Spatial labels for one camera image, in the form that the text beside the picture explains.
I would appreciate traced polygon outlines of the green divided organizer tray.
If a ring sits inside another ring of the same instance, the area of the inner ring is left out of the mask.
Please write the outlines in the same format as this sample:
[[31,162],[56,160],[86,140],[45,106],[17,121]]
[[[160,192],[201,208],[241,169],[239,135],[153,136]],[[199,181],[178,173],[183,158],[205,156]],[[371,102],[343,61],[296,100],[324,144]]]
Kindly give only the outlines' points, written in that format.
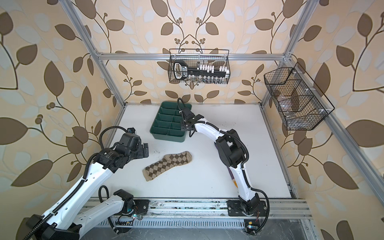
[[150,133],[156,140],[182,143],[186,132],[182,131],[182,116],[176,102],[164,101],[156,114]]

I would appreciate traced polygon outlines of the brown argyle sock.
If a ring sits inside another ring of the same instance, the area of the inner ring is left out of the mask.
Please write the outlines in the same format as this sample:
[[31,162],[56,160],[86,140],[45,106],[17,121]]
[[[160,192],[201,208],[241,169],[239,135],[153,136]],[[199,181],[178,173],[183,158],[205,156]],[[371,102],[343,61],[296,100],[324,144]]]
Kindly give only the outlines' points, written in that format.
[[156,177],[160,176],[162,173],[177,167],[189,164],[192,161],[192,155],[190,152],[185,151],[179,154],[168,154],[164,157],[145,167],[143,169],[143,175],[147,182],[154,180]]

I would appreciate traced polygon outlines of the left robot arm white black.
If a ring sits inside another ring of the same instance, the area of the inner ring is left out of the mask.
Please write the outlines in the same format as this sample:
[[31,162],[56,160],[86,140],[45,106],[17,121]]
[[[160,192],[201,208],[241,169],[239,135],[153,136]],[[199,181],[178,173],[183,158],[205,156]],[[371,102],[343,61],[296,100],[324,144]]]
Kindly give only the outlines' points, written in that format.
[[111,148],[102,147],[91,155],[86,163],[83,176],[51,208],[42,215],[27,218],[25,226],[29,233],[25,240],[79,240],[92,228],[115,214],[135,218],[141,207],[134,196],[118,190],[105,201],[81,213],[82,207],[91,196],[105,189],[104,182],[117,170],[123,169],[132,160],[149,156],[148,144],[142,143],[134,128],[118,129],[124,131],[121,139]]

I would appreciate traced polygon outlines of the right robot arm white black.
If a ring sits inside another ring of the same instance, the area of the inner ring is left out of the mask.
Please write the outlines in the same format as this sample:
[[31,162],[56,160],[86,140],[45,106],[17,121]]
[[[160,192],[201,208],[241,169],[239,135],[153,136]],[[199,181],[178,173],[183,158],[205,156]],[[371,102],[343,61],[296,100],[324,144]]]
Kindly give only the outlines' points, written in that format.
[[213,140],[222,163],[228,167],[237,183],[239,194],[239,206],[235,209],[243,215],[252,217],[259,214],[259,207],[263,207],[266,213],[262,223],[245,226],[248,235],[257,235],[267,223],[270,214],[270,201],[267,194],[255,189],[249,183],[246,172],[246,162],[250,153],[246,145],[241,141],[235,130],[224,130],[207,121],[202,115],[195,115],[185,104],[182,98],[177,99],[177,108],[182,117],[181,127],[183,131],[201,133]]

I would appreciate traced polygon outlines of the black tool set in basket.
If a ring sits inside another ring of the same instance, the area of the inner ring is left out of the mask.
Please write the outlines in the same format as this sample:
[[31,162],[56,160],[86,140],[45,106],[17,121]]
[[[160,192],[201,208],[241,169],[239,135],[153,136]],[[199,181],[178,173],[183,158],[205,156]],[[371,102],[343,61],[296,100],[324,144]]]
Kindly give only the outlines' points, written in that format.
[[189,80],[206,83],[219,83],[227,81],[231,72],[227,66],[219,66],[209,64],[187,64],[183,60],[176,60],[171,66],[171,73],[177,80]]

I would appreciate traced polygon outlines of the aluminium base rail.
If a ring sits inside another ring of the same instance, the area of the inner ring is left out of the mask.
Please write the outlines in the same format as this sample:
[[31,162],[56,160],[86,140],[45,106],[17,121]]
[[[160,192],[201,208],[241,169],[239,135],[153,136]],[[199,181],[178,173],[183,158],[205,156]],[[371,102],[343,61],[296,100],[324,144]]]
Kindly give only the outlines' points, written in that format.
[[294,223],[313,219],[307,202],[295,199],[272,199],[269,211],[262,203],[251,216],[240,211],[235,199],[136,198],[135,203],[138,209],[132,217],[115,214],[112,223],[118,228],[242,229],[264,219]]

